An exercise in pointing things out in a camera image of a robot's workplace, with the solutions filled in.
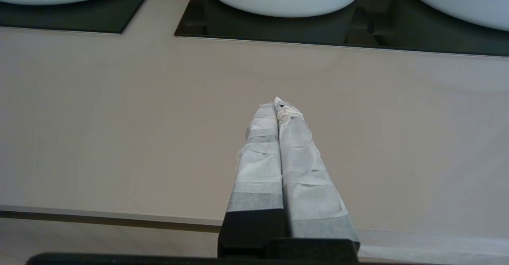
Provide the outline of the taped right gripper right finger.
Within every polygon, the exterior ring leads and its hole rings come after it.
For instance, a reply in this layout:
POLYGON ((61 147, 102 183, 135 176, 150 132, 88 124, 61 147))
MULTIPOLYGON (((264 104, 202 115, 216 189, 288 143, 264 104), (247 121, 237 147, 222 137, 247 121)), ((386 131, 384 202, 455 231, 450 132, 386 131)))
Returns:
POLYGON ((303 114, 278 97, 274 104, 290 236, 346 239, 359 249, 360 240, 349 212, 329 176, 303 114))

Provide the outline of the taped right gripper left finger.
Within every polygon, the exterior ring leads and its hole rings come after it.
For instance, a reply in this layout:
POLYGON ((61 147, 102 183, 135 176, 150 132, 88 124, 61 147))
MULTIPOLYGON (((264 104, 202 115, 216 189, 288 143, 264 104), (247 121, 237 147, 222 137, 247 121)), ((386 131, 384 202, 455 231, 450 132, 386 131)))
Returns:
POLYGON ((218 257, 264 257, 269 243, 286 236, 278 120, 274 103, 266 103, 257 109, 237 155, 218 257))

